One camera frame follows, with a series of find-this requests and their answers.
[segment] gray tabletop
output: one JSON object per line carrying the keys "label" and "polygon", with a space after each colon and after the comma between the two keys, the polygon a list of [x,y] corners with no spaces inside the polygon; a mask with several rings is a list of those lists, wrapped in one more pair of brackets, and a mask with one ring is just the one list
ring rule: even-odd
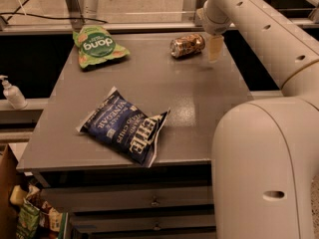
{"label": "gray tabletop", "polygon": [[76,131],[113,86],[148,116],[170,108],[153,165],[209,162],[218,121],[231,108],[246,102],[249,90],[225,46],[213,64],[208,61],[207,49],[181,60],[173,58],[170,41],[186,34],[113,35],[131,54],[119,63],[106,63],[90,72],[80,68],[78,48],[74,47],[18,170],[139,166]]}

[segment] pump dispenser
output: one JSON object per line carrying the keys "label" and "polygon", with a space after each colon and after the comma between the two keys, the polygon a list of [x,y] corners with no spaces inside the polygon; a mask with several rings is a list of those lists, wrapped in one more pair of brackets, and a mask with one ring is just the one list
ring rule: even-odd
{"label": "pump dispenser", "polygon": [[3,86],[3,95],[9,101],[14,109],[23,109],[28,103],[18,87],[11,85],[7,80],[7,76],[0,76]]}

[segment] gold can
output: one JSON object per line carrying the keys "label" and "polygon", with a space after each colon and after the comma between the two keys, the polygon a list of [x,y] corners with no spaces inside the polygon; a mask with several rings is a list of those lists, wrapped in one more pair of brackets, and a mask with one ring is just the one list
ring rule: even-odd
{"label": "gold can", "polygon": [[201,52],[205,48],[205,39],[199,34],[191,34],[171,40],[170,53],[179,58],[188,54]]}

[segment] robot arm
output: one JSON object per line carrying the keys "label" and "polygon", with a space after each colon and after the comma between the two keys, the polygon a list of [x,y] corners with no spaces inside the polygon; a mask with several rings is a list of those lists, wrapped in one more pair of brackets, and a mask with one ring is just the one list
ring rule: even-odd
{"label": "robot arm", "polygon": [[230,22],[284,98],[229,111],[213,140],[218,239],[314,239],[310,188],[319,172],[319,45],[263,0],[207,0],[208,34]]}

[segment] drawer knob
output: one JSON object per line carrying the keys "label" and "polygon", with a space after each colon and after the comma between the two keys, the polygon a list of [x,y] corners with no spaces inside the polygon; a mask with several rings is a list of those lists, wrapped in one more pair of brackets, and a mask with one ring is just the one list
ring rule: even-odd
{"label": "drawer knob", "polygon": [[155,227],[153,228],[153,231],[160,231],[161,230],[161,227],[159,226],[159,224],[157,223],[155,225]]}
{"label": "drawer knob", "polygon": [[153,202],[151,203],[151,207],[158,207],[160,206],[160,203],[158,202],[157,198],[153,197]]}

